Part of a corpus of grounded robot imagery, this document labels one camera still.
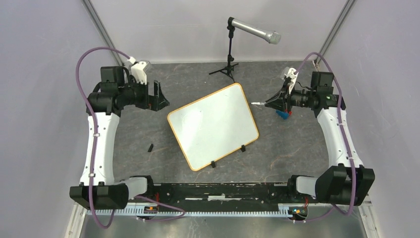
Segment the yellow framed whiteboard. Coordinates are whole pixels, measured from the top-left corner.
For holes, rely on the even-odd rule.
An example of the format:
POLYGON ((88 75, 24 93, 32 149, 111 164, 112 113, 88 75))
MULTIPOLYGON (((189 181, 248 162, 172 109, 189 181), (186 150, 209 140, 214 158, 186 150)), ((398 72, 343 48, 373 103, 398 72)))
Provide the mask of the yellow framed whiteboard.
POLYGON ((167 121, 192 171, 240 150, 260 135, 239 83, 171 111, 167 121))

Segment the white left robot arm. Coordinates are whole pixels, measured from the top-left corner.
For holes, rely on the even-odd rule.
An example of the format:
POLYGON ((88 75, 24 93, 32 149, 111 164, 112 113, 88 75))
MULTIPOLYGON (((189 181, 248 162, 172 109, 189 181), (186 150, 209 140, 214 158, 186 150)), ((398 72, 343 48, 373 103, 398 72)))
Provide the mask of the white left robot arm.
POLYGON ((70 198, 87 210, 124 209, 135 196, 150 202, 156 195, 151 176, 131 176, 116 182, 113 174, 115 134, 124 107, 159 111, 169 105, 158 81, 154 81, 154 93, 149 94, 146 71, 143 62, 130 69, 101 67, 101 81, 87 97, 92 109, 86 111, 87 157, 79 185, 69 190, 70 198))

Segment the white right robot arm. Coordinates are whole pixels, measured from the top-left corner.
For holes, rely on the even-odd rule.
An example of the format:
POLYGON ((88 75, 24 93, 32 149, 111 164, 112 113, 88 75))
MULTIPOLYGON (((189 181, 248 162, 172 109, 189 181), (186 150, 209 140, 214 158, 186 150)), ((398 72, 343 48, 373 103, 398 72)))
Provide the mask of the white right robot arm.
POLYGON ((286 196, 292 202, 306 195, 320 203, 359 206, 371 188, 375 174, 358 156, 347 125, 346 105, 333 93, 331 72, 314 71, 310 87, 294 88, 298 73, 286 68, 281 89, 263 103, 267 108, 290 116, 293 107, 309 108, 321 126, 328 151, 328 169, 319 177, 293 175, 286 196))

